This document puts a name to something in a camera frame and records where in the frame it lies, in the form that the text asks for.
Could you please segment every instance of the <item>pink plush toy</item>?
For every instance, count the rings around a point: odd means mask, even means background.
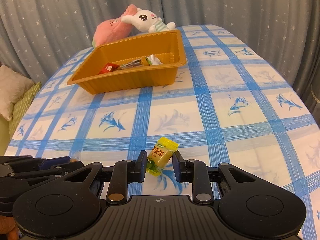
[[[128,37],[133,25],[122,22],[121,17],[125,15],[135,15],[136,13],[137,7],[131,4],[119,18],[100,23],[94,33],[92,46],[95,48]]]

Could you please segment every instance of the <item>green zigzag patterned cushion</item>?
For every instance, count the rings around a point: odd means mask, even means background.
[[[33,99],[35,98],[36,94],[41,89],[41,82],[33,85],[23,97],[14,105],[13,107],[13,114],[12,120],[9,122],[9,136],[10,139],[12,138],[16,128],[18,127],[21,119],[23,118],[26,111],[29,109]]]

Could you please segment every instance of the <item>blue and white checkered tablecloth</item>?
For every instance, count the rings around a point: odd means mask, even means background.
[[[228,162],[298,195],[307,207],[300,232],[320,235],[320,131],[300,98],[265,60],[223,28],[179,28],[188,64],[170,86],[90,95],[67,81],[92,52],[66,62],[36,96],[6,155],[69,155],[88,164],[135,159],[165,136],[185,159]],[[172,165],[146,174],[131,194],[191,194]],[[213,187],[218,198],[217,188]]]

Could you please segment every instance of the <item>yellow plastic tray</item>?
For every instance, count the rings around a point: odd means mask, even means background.
[[[163,63],[150,66],[144,56],[154,54]],[[106,63],[118,65],[142,58],[143,66],[98,74]],[[97,47],[67,84],[78,84],[91,94],[171,85],[178,67],[187,62],[179,30],[147,33]]]

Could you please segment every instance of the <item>yellow candy wrapper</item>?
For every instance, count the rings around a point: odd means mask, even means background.
[[[153,176],[161,175],[178,146],[174,141],[161,137],[148,155],[147,172]]]

